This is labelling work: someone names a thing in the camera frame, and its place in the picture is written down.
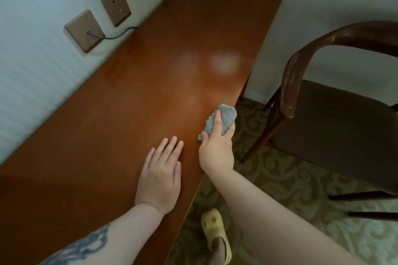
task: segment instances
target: hand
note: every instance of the hand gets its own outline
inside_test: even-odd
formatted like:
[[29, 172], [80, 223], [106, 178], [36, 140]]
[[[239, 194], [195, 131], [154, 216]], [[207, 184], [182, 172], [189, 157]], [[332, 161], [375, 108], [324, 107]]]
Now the hand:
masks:
[[222, 136], [221, 112], [217, 111], [211, 136], [202, 133], [202, 145], [199, 148], [199, 162], [207, 175], [222, 169], [234, 168], [234, 154], [232, 153], [232, 136], [235, 132], [235, 122]]
[[184, 143], [180, 141], [174, 149], [174, 136], [166, 147], [168, 139], [149, 152], [138, 181], [135, 205], [148, 203], [157, 209], [162, 217], [176, 205], [181, 189], [181, 162], [178, 158]]

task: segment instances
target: cloth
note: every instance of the cloth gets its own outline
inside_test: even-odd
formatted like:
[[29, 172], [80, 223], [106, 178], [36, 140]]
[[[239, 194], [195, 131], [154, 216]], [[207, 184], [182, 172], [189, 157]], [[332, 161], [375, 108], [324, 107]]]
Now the cloth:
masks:
[[[213, 132], [213, 126], [214, 126], [214, 117], [216, 116], [216, 112], [220, 111], [221, 112], [221, 120], [222, 120], [222, 131], [221, 135], [224, 135], [225, 132], [229, 129], [231, 126], [232, 122], [236, 119], [236, 110], [234, 107], [221, 104], [218, 106], [218, 109], [214, 111], [211, 116], [206, 121], [206, 126], [203, 129], [202, 132], [207, 132], [209, 135], [212, 134]], [[199, 134], [198, 140], [202, 141], [202, 132]]]

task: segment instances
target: electrical outlet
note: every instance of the electrical outlet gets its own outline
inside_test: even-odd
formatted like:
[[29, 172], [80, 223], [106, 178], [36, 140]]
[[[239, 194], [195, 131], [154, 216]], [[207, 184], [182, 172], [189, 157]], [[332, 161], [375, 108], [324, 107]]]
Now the electrical outlet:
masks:
[[90, 52], [103, 40], [87, 35], [87, 30], [90, 30], [93, 34], [98, 36], [105, 36], [101, 26], [98, 24], [93, 13], [89, 10], [85, 10], [77, 17], [73, 18], [65, 24], [65, 28], [85, 53]]
[[131, 15], [127, 0], [101, 0], [114, 26], [119, 26]]

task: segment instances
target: wall plate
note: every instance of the wall plate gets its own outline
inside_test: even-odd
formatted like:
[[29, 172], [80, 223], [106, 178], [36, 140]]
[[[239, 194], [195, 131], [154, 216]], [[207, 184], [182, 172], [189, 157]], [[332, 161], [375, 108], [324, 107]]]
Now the wall plate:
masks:
[[131, 15], [127, 0], [101, 0], [114, 26], [119, 26]]
[[77, 17], [73, 18], [65, 24], [65, 28], [85, 53], [90, 52], [103, 40], [87, 35], [87, 30], [92, 31], [93, 34], [98, 36], [105, 36], [101, 26], [98, 24], [93, 13], [89, 10], [85, 10]]

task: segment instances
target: patterned carpet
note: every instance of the patterned carpet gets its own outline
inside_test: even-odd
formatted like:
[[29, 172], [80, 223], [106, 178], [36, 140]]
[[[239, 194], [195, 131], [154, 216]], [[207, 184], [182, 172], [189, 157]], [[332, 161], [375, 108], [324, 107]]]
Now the patterned carpet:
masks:
[[[235, 159], [244, 155], [265, 127], [263, 105], [243, 98], [236, 106], [238, 117], [233, 138]], [[398, 212], [397, 200], [331, 202], [328, 194], [373, 190], [277, 150], [263, 147], [246, 164], [235, 169], [282, 205], [310, 222], [365, 263], [398, 264], [398, 222], [347, 217], [350, 211]], [[259, 264], [234, 224], [223, 197], [205, 177], [170, 253], [167, 265], [203, 264], [210, 251], [200, 225], [204, 210], [216, 207], [231, 243], [231, 264]]]

